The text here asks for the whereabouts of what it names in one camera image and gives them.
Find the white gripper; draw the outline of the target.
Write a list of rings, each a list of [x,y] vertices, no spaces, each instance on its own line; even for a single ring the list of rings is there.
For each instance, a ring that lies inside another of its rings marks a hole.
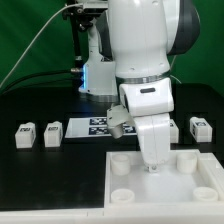
[[[157,173],[169,160],[170,116],[174,109],[171,80],[146,84],[121,84],[120,104],[107,110],[107,127],[114,138],[123,135],[123,124],[134,126],[145,169]]]

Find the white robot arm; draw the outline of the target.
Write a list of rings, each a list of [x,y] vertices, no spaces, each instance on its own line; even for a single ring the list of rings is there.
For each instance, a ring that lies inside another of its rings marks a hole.
[[[135,127],[145,166],[151,172],[169,160],[174,102],[169,55],[189,50],[200,33],[192,0],[80,0],[91,16],[89,59],[79,91],[107,110],[111,135]]]

